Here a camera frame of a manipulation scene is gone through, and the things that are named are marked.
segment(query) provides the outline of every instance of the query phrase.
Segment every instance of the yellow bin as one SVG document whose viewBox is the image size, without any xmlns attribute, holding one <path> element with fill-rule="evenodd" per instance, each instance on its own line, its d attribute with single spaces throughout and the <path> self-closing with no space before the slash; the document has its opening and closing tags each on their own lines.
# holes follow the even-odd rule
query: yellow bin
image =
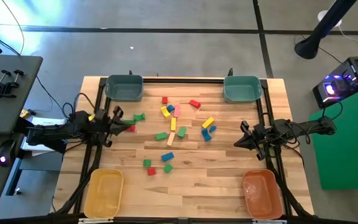
<svg viewBox="0 0 358 224">
<path fill-rule="evenodd" d="M 115 169 L 97 169 L 92 172 L 86 194 L 84 214 L 88 218 L 113 218 L 121 203 L 124 177 Z"/>
</svg>

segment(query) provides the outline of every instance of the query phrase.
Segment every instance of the wooden table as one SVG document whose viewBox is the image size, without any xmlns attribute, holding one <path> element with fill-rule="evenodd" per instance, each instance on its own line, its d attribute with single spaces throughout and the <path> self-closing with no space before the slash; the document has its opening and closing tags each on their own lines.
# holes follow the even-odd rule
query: wooden table
<svg viewBox="0 0 358 224">
<path fill-rule="evenodd" d="M 100 77 L 84 77 L 81 92 L 95 102 Z M 282 79 L 268 79 L 274 118 L 292 119 L 287 93 Z M 119 169 L 124 174 L 121 209 L 117 217 L 193 217 L 193 218 L 250 218 L 241 185 L 248 170 L 265 169 L 256 152 L 234 147 L 243 135 L 242 120 L 250 126 L 259 123 L 256 103 L 227 104 L 222 84 L 145 83 L 141 102 L 111 102 L 124 110 L 125 119 L 145 113 L 146 120 L 136 124 L 136 133 L 122 133 L 112 138 L 113 145 L 104 148 L 100 168 Z M 187 128 L 186 136 L 175 136 L 172 147 L 167 140 L 157 141 L 155 135 L 170 132 L 170 119 L 161 113 L 162 96 L 168 104 L 180 104 L 177 127 Z M 197 110 L 188 104 L 201 102 Z M 92 113 L 85 98 L 80 98 L 77 110 Z M 205 142 L 201 125 L 209 117 L 215 119 L 217 130 L 212 140 Z M 59 209 L 78 185 L 85 145 L 74 148 L 64 156 L 54 205 Z M 163 171 L 161 155 L 173 152 L 170 174 Z M 148 176 L 143 160 L 151 159 L 157 174 Z M 283 149 L 282 160 L 288 188 L 306 211 L 313 213 L 308 184 L 300 157 Z"/>
</svg>

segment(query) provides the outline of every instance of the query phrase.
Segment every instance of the concrete floor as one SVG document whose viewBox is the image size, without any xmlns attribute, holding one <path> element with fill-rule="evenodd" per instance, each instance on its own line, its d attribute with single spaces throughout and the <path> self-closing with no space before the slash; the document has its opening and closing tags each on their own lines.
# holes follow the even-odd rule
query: concrete floor
<svg viewBox="0 0 358 224">
<path fill-rule="evenodd" d="M 6 2 L 21 24 L 31 26 L 257 29 L 251 0 Z M 259 7 L 266 30 L 313 30 L 318 23 L 317 13 L 332 2 L 259 0 Z M 14 24 L 2 4 L 0 24 Z M 358 30 L 358 1 L 343 19 L 342 28 Z M 127 74 L 132 70 L 139 75 L 158 72 L 162 76 L 224 77 L 232 67 L 237 75 L 266 77 L 258 34 L 25 32 L 24 35 L 23 54 L 44 58 L 39 78 L 62 103 L 73 100 L 85 75 Z M 21 35 L 16 27 L 1 27 L 0 38 L 15 49 L 21 47 Z M 294 35 L 266 35 L 266 42 L 273 76 L 285 80 L 293 119 L 307 120 L 318 110 L 311 89 L 338 63 L 322 51 L 313 60 L 300 58 L 293 51 Z M 339 60 L 358 56 L 358 42 L 341 35 L 326 37 L 320 46 Z M 2 49 L 4 54 L 12 54 Z M 49 109 L 49 98 L 38 83 L 33 86 L 25 107 Z M 51 111 L 40 111 L 39 115 L 63 117 L 56 106 Z M 301 152 L 315 214 L 358 221 L 358 190 L 321 190 L 313 147 L 303 142 Z M 48 160 L 59 163 L 57 156 L 45 156 L 45 163 Z M 15 198 L 2 196 L 0 218 L 48 213 L 57 175 L 57 172 L 27 171 L 19 182 L 25 194 Z M 20 206 L 8 209 L 16 202 Z"/>
</svg>

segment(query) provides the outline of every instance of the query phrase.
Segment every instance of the blue block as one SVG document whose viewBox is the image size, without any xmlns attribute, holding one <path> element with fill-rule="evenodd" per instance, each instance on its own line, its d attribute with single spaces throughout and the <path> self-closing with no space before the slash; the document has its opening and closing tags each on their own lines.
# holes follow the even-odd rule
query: blue block
<svg viewBox="0 0 358 224">
<path fill-rule="evenodd" d="M 172 158 L 173 158 L 173 153 L 172 152 L 161 156 L 162 162 L 167 162 L 168 160 L 170 160 Z"/>
<path fill-rule="evenodd" d="M 173 107 L 172 105 L 167 106 L 168 112 L 171 112 L 171 111 L 173 111 L 174 109 L 175 109 L 175 107 Z"/>
<path fill-rule="evenodd" d="M 212 133 L 216 130 L 216 126 L 212 125 L 211 128 L 209 129 L 209 133 Z"/>
<path fill-rule="evenodd" d="M 209 141 L 212 139 L 212 137 L 208 134 L 208 129 L 202 129 L 201 133 L 203 134 L 205 141 Z"/>
</svg>

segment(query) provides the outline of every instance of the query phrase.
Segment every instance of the mouse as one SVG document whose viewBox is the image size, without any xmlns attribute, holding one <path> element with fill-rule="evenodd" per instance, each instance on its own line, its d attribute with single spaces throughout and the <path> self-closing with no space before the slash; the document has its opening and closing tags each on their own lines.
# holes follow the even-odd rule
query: mouse
<svg viewBox="0 0 358 224">
<path fill-rule="evenodd" d="M 7 167 L 15 161 L 15 140 L 9 139 L 1 144 L 0 148 L 0 165 Z"/>
</svg>

